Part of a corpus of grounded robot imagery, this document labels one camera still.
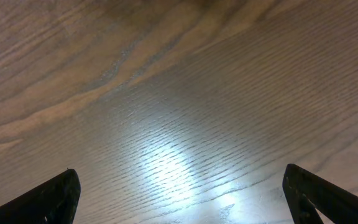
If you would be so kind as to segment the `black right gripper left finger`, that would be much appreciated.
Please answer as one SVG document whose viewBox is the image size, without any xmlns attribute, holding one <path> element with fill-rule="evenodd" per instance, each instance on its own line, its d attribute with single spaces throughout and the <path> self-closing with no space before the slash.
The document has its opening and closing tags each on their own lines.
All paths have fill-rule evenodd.
<svg viewBox="0 0 358 224">
<path fill-rule="evenodd" d="M 72 224 L 80 199 L 78 174 L 68 169 L 0 206 L 0 223 Z"/>
</svg>

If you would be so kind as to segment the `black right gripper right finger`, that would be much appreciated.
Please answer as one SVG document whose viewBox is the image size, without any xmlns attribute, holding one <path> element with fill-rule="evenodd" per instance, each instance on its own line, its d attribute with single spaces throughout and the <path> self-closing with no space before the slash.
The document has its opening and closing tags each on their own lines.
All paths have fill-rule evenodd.
<svg viewBox="0 0 358 224">
<path fill-rule="evenodd" d="M 320 213 L 333 223 L 358 223 L 358 196 L 295 164 L 286 166 L 282 187 L 296 224 L 322 223 Z"/>
</svg>

